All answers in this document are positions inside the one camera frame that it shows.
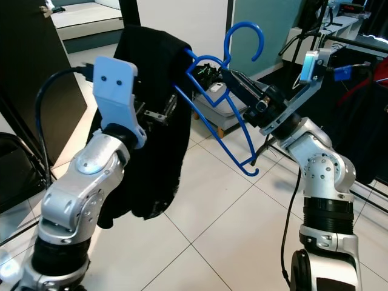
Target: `teal wall panel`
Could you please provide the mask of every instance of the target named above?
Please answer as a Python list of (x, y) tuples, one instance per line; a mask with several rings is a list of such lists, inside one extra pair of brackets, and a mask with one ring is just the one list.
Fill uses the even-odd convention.
[(258, 48), (258, 37), (253, 30), (242, 28), (232, 38), (232, 69), (248, 76), (259, 73), (281, 62), (278, 52), (286, 43), (290, 28), (296, 26), (304, 0), (235, 0), (234, 23), (249, 20), (257, 23), (265, 37), (264, 51), (251, 61)]

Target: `tile grout line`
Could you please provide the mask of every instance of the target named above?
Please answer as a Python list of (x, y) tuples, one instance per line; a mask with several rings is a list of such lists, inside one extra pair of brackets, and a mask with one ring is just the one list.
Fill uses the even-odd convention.
[(213, 270), (213, 272), (216, 273), (216, 275), (220, 278), (220, 280), (221, 280), (222, 282), (224, 282), (224, 284), (226, 285), (226, 287), (228, 287), (230, 291), (233, 291), (232, 288), (230, 288), (229, 285), (225, 282), (225, 280), (221, 277), (221, 275), (220, 275), (219, 273), (217, 273), (217, 271), (212, 267), (212, 265), (210, 265), (209, 262), (204, 258), (204, 256), (202, 256), (202, 254), (196, 249), (196, 247), (195, 247), (195, 246), (192, 246), (192, 247), (193, 247), (193, 248), (196, 250), (196, 252), (201, 256), (201, 258), (206, 262), (206, 264), (209, 265), (209, 267)]
[(241, 194), (241, 196), (239, 197), (239, 198), (237, 198), (236, 199), (236, 201), (235, 202), (233, 202), (228, 208), (226, 208), (225, 209), (225, 211), (223, 211), (220, 215), (219, 215), (219, 217), (217, 217), (208, 227), (206, 227), (205, 228), (205, 230), (203, 231), (203, 232), (201, 232), (197, 237), (196, 237), (196, 239), (194, 239), (193, 240), (193, 242), (191, 242), (191, 244), (193, 244), (206, 230), (208, 230), (217, 220), (219, 220), (220, 219), (220, 217), (221, 216), (223, 216), (225, 213), (226, 213), (226, 211), (228, 211), (233, 205), (235, 205), (235, 203), (237, 202), (237, 201), (239, 201), (240, 200), (240, 198), (242, 198), (244, 195), (245, 195), (245, 193), (247, 193), (248, 191), (249, 191), (249, 189), (251, 189), (252, 187), (253, 187), (254, 185), (252, 184), (243, 194)]
[(176, 260), (176, 259), (178, 259), (189, 247), (190, 247), (191, 245), (188, 245), (187, 247), (185, 247), (184, 248), (184, 250), (182, 251), (182, 252), (180, 252), (179, 253), (179, 255), (178, 256), (176, 256), (171, 262), (169, 262), (168, 263), (168, 265), (167, 266), (165, 266), (151, 281), (149, 281), (148, 283), (147, 283), (147, 285), (145, 285), (140, 291), (143, 291), (145, 288), (147, 288), (152, 282), (154, 282), (154, 280), (155, 279), (157, 279), (157, 277), (159, 277), (160, 276), (160, 274), (162, 274), (164, 271), (165, 271), (165, 269), (167, 269), (172, 263), (174, 263), (174, 261)]
[(189, 242), (189, 244), (191, 245), (192, 243), (190, 242), (190, 240), (184, 235), (184, 233), (182, 232), (182, 230), (179, 229), (178, 226), (176, 226), (176, 224), (171, 220), (171, 218), (166, 214), (166, 212), (163, 213), (168, 219), (169, 221), (171, 221), (171, 223), (176, 227), (176, 229), (178, 229), (178, 231), (180, 233), (182, 233), (183, 237)]
[[(372, 192), (373, 192), (373, 190), (371, 189), (370, 192), (369, 192), (369, 195), (368, 195), (368, 197), (366, 197), (366, 199), (369, 200), (370, 196), (372, 195)], [(367, 202), (364, 201), (363, 208), (361, 208), (360, 213), (357, 215), (356, 221), (355, 221), (354, 224), (353, 224), (353, 228), (356, 226), (356, 223), (357, 223), (357, 221), (358, 221), (358, 218), (360, 218), (361, 213), (363, 212), (363, 210), (364, 210), (366, 204), (367, 204)]]
[(31, 203), (30, 203), (30, 198), (29, 199), (27, 199), (27, 202), (28, 202), (28, 204), (29, 204), (29, 206), (30, 206), (30, 209), (31, 209), (31, 212), (32, 212), (32, 215), (34, 216), (34, 220), (35, 220), (35, 222), (36, 222), (36, 216), (35, 216), (35, 213), (34, 213), (34, 210), (32, 209), (32, 206), (31, 206)]
[(365, 264), (363, 264), (362, 262), (360, 262), (361, 265), (363, 265), (365, 268), (367, 268), (368, 270), (370, 270), (373, 274), (375, 274), (376, 276), (380, 277), (381, 279), (383, 279), (385, 282), (388, 283), (387, 280), (385, 280), (382, 276), (380, 276), (379, 274), (375, 273), (371, 268), (367, 267)]
[[(281, 204), (279, 201), (277, 201), (275, 198), (273, 198), (273, 197), (271, 197), (270, 195), (268, 195), (267, 192), (261, 190), (258, 186), (256, 186), (256, 185), (254, 185), (254, 186), (255, 186), (257, 189), (259, 189), (260, 191), (262, 191), (264, 194), (266, 194), (269, 198), (271, 198), (272, 200), (274, 200), (276, 203), (278, 203), (278, 204), (279, 204), (281, 207), (283, 207), (284, 209), (286, 209), (286, 210), (289, 209), (288, 207), (282, 205), (282, 204)], [(295, 213), (293, 213), (292, 210), (291, 210), (291, 214), (295, 215), (298, 219), (300, 219), (301, 221), (303, 221), (303, 219), (300, 218), (300, 217), (299, 217), (298, 215), (296, 215)]]
[(32, 246), (29, 246), (28, 248), (26, 248), (25, 250), (21, 251), (21, 252), (18, 253), (17, 255), (15, 255), (15, 256), (13, 256), (12, 258), (10, 258), (10, 259), (6, 260), (5, 262), (1, 263), (1, 264), (0, 264), (0, 267), (3, 266), (4, 264), (7, 264), (9, 261), (15, 259), (18, 255), (20, 255), (20, 254), (22, 254), (22, 253), (28, 251), (29, 249), (31, 249), (31, 248), (34, 247), (34, 246), (35, 246), (35, 244), (33, 244)]
[(245, 175), (242, 175), (241, 173), (237, 172), (235, 169), (233, 169), (231, 166), (229, 166), (228, 164), (226, 164), (223, 160), (219, 159), (217, 156), (215, 156), (214, 154), (212, 154), (210, 151), (208, 151), (207, 149), (205, 149), (200, 143), (197, 143), (198, 146), (200, 146), (202, 149), (204, 149), (205, 151), (207, 151), (209, 154), (211, 154), (212, 156), (214, 156), (218, 161), (222, 162), (224, 165), (226, 165), (228, 168), (230, 168), (231, 170), (233, 170), (235, 173), (237, 173), (239, 176), (243, 177), (245, 180), (247, 180), (249, 183), (251, 183), (252, 185), (254, 185), (255, 183), (257, 183), (262, 177), (259, 178), (259, 180), (257, 180), (255, 183), (252, 183), (251, 181), (249, 181)]

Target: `black door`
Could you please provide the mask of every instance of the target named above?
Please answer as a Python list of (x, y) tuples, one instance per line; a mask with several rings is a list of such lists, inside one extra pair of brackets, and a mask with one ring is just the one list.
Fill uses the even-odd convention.
[[(1, 1), (0, 112), (36, 153), (35, 97), (43, 82), (70, 67), (51, 17), (39, 6), (44, 0)], [(73, 75), (57, 80), (42, 105), (48, 155), (55, 163), (74, 131), (86, 104)]]

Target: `red object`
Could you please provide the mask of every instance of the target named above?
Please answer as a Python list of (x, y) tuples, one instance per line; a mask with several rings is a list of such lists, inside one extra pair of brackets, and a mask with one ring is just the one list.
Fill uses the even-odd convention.
[[(383, 60), (380, 64), (378, 64), (375, 75), (374, 75), (374, 81), (378, 81), (381, 79), (388, 78), (388, 58)], [(356, 87), (348, 91), (338, 102), (337, 106), (340, 106), (347, 98), (352, 96), (357, 90), (367, 86), (369, 84), (369, 79), (366, 79), (365, 81), (359, 83)], [(382, 81), (379, 83), (380, 85), (383, 85), (388, 88), (388, 80)]]

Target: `black cable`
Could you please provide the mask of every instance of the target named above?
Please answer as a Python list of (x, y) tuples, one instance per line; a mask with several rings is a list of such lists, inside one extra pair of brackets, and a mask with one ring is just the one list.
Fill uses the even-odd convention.
[(352, 190), (350, 190), (350, 192), (351, 192), (351, 194), (353, 194), (354, 196), (357, 196), (357, 197), (359, 197), (360, 199), (364, 200), (366, 203), (368, 203), (368, 204), (370, 204), (370, 205), (376, 207), (377, 209), (380, 209), (381, 211), (385, 212), (386, 214), (388, 214), (388, 209), (385, 209), (384, 207), (378, 205), (377, 203), (374, 203), (373, 201), (371, 201), (371, 200), (369, 200), (369, 199), (367, 199), (367, 198), (361, 196), (360, 194), (358, 194), (358, 193), (356, 193), (356, 192), (354, 192), (354, 191), (352, 191)]
[(374, 192), (376, 192), (377, 194), (380, 194), (381, 196), (384, 196), (385, 198), (388, 198), (388, 195), (385, 194), (384, 192), (376, 189), (375, 187), (372, 187), (371, 185), (365, 185), (366, 187), (368, 187), (369, 189), (372, 189)]
[(82, 73), (83, 67), (69, 68), (58, 73), (55, 73), (49, 79), (43, 83), (42, 87), (39, 89), (38, 94), (36, 95), (35, 100), (35, 123), (36, 129), (38, 131), (39, 145), (41, 146), (42, 155), (43, 155), (43, 165), (46, 178), (46, 189), (51, 185), (51, 175), (50, 175), (50, 166), (49, 166), (49, 156), (47, 154), (47, 146), (44, 140), (43, 129), (42, 129), (42, 120), (41, 120), (41, 107), (44, 93), (47, 89), (57, 80), (59, 77), (67, 75), (69, 73)]
[(11, 290), (10, 291), (15, 291), (16, 290), (16, 288), (18, 288), (18, 286), (19, 286), (19, 283), (20, 283), (20, 280), (11, 288)]
[(256, 165), (256, 162), (257, 162), (257, 159), (259, 158), (259, 155), (261, 155), (263, 153), (263, 151), (267, 150), (269, 146), (271, 146), (272, 144), (274, 144), (276, 141), (276, 138), (271, 138), (269, 139), (269, 135), (266, 136), (266, 141), (264, 141), (264, 143), (262, 144), (261, 147), (259, 147), (259, 149), (256, 151), (255, 153), (255, 159), (250, 162), (250, 165), (251, 166), (254, 166)]
[(286, 238), (287, 238), (287, 231), (289, 229), (292, 204), (293, 204), (293, 201), (296, 197), (296, 193), (298, 192), (299, 183), (301, 181), (301, 176), (302, 176), (302, 172), (301, 172), (301, 169), (299, 169), (298, 178), (296, 179), (295, 189), (294, 189), (293, 194), (291, 196), (289, 209), (287, 211), (286, 225), (284, 226), (283, 240), (281, 242), (281, 250), (280, 250), (281, 273), (283, 274), (283, 277), (284, 277), (284, 279), (289, 287), (290, 287), (289, 274), (287, 273), (286, 266), (284, 265), (284, 247), (286, 246)]

